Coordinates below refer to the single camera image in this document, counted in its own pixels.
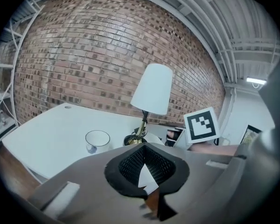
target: white lamp shade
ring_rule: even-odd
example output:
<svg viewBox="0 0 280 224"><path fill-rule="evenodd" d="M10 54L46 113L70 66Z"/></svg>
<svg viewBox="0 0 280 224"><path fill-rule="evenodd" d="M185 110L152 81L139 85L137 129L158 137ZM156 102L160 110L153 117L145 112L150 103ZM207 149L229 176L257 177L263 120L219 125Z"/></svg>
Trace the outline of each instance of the white lamp shade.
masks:
<svg viewBox="0 0 280 224"><path fill-rule="evenodd" d="M150 113L167 114L172 75L172 70L165 65L148 65L131 100L131 105Z"/></svg>

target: white wire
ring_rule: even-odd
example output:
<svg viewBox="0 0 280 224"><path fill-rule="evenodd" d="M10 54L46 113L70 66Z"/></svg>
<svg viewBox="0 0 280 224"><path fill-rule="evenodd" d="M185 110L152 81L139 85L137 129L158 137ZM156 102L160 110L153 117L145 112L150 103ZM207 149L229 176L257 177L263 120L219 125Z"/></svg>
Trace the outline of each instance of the white wire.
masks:
<svg viewBox="0 0 280 224"><path fill-rule="evenodd" d="M10 115L14 118L14 120L15 120L16 122L18 122L20 125L22 125L22 124L12 115L12 113L9 111L8 107L6 106L6 104L5 104L5 102L4 102L4 99L2 99L2 102L3 102L3 104L5 105L7 111L8 111L8 112L10 113Z"/></svg>
<svg viewBox="0 0 280 224"><path fill-rule="evenodd" d="M252 83L252 85L253 85L253 87L254 87L255 89L257 89L257 88L259 87L259 84L258 84L258 86L257 86L257 87L255 87L255 86L254 86L254 83Z"/></svg>

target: brick wall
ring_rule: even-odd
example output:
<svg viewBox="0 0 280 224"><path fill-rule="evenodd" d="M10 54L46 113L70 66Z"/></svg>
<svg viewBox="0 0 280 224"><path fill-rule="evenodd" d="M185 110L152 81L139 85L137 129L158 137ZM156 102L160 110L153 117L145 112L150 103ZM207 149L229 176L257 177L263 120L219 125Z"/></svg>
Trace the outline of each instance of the brick wall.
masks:
<svg viewBox="0 0 280 224"><path fill-rule="evenodd" d="M185 113L213 106L225 92L199 40L172 14L147 0L45 0L23 43L15 73L18 120L62 102L141 116L130 105L150 63L174 71L167 115L149 122L183 123ZM6 59L12 52L6 52Z"/></svg>

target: white ceiling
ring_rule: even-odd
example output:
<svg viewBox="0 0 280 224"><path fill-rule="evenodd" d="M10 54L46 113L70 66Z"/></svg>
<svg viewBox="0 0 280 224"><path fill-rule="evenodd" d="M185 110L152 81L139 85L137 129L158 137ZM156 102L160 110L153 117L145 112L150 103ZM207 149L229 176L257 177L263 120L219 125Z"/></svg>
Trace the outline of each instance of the white ceiling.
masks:
<svg viewBox="0 0 280 224"><path fill-rule="evenodd" d="M279 60L278 29L254 0L163 1L187 18L206 40L226 86L247 77L267 79Z"/></svg>

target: wooden floor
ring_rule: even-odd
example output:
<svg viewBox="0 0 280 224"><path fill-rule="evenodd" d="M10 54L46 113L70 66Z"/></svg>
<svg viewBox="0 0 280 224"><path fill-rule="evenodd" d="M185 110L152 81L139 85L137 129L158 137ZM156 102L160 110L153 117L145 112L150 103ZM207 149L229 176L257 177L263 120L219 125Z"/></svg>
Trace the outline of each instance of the wooden floor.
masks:
<svg viewBox="0 0 280 224"><path fill-rule="evenodd" d="M0 148L0 172L7 188L25 199L40 185L3 145Z"/></svg>

